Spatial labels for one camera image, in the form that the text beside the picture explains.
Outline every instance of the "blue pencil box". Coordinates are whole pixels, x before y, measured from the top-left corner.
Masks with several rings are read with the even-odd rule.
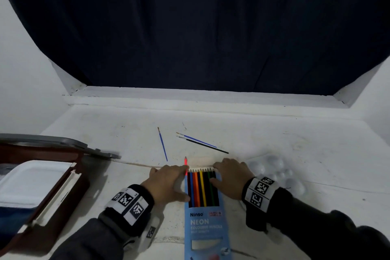
[[[188,159],[190,170],[212,168],[210,158]],[[185,177],[185,192],[192,196]],[[232,259],[229,243],[228,226],[223,207],[222,194],[216,190],[219,205],[195,207],[185,203],[184,207],[184,258],[188,260]]]

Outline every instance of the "blue pencil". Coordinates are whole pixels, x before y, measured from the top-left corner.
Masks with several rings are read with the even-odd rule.
[[[167,160],[167,162],[168,162],[167,153],[165,152],[165,147],[164,147],[163,137],[161,136],[161,133],[160,133],[160,128],[159,128],[159,127],[157,127],[157,129],[158,129],[158,133],[159,133],[159,135],[160,135],[161,144],[163,145],[164,154],[165,154],[165,159],[166,159],[166,160]]]
[[[192,207],[195,207],[195,201],[194,201],[194,183],[193,183],[193,173],[188,172],[188,176],[190,177],[190,182],[191,182],[191,205]]]
[[[186,137],[186,138],[188,138],[188,139],[193,139],[193,140],[195,140],[195,141],[198,141],[198,142],[201,142],[201,143],[203,143],[203,144],[210,145],[210,146],[212,146],[212,147],[215,147],[215,148],[217,148],[217,146],[214,146],[214,145],[211,145],[211,144],[209,144],[209,143],[203,142],[203,141],[201,141],[201,140],[198,140],[198,139],[192,138],[192,137],[190,137],[190,136],[183,135],[183,134],[180,134],[180,133],[178,133],[178,132],[176,132],[176,134],[182,135],[182,136],[184,136],[184,137]]]

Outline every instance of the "hand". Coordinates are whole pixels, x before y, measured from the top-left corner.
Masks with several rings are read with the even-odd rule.
[[[186,173],[188,166],[163,166],[157,170],[150,169],[149,178],[141,183],[153,196],[154,204],[167,204],[170,202],[189,202],[190,197],[186,193],[174,191],[175,181]]]
[[[255,176],[246,163],[224,158],[222,162],[213,164],[213,167],[221,173],[222,181],[211,178],[210,182],[226,196],[241,200],[245,184]]]

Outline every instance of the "pencil box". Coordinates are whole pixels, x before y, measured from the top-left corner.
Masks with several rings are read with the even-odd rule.
[[[221,193],[209,182],[220,174],[212,158],[189,158],[184,180],[190,202],[184,207],[184,258],[232,259],[228,226]]]

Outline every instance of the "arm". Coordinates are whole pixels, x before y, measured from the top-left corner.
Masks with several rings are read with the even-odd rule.
[[[355,227],[352,220],[339,211],[323,213],[294,198],[276,181],[254,177],[245,163],[224,159],[214,164],[222,181],[211,181],[222,193],[246,204],[248,227],[266,232],[266,223],[278,228],[312,259],[380,258],[390,255],[390,244],[379,231]],[[266,184],[264,194],[256,188]]]
[[[188,195],[173,190],[187,166],[151,169],[141,185],[122,189],[98,218],[90,219],[63,242],[51,260],[122,260],[123,246],[133,243],[144,231],[153,206],[173,201],[187,202]]]

